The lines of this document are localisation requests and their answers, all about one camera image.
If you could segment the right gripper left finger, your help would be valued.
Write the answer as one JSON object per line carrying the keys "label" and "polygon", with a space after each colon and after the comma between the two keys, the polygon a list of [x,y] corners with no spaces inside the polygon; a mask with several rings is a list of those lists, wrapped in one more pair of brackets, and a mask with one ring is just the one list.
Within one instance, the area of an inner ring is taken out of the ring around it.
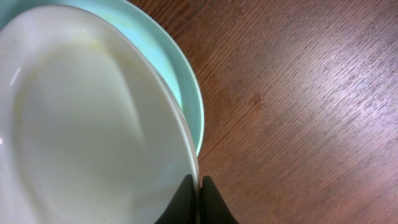
{"label": "right gripper left finger", "polygon": [[196,224],[196,195],[192,175],[186,175],[155,224]]}

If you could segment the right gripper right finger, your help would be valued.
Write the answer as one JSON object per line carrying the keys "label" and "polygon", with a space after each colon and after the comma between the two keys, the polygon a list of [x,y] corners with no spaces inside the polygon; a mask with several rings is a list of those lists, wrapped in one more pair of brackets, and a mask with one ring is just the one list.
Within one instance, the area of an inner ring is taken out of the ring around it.
{"label": "right gripper right finger", "polygon": [[201,224],[239,224],[208,175],[199,191],[199,208]]}

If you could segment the cream white plate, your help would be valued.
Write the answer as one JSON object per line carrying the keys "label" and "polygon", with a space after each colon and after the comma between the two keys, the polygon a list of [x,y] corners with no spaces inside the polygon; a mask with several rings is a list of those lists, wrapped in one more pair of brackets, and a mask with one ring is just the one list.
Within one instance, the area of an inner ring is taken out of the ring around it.
{"label": "cream white plate", "polygon": [[151,63],[77,7],[1,30],[1,222],[154,223],[184,179],[190,130]]}

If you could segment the light blue plate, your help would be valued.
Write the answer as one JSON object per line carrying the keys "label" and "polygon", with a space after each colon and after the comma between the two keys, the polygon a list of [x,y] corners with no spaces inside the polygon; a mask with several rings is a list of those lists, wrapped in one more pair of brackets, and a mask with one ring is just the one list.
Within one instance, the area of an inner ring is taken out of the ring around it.
{"label": "light blue plate", "polygon": [[122,0],[1,0],[1,27],[37,6],[64,4],[89,11],[121,31],[149,60],[168,84],[187,120],[200,153],[205,113],[195,73],[173,38],[149,15]]}

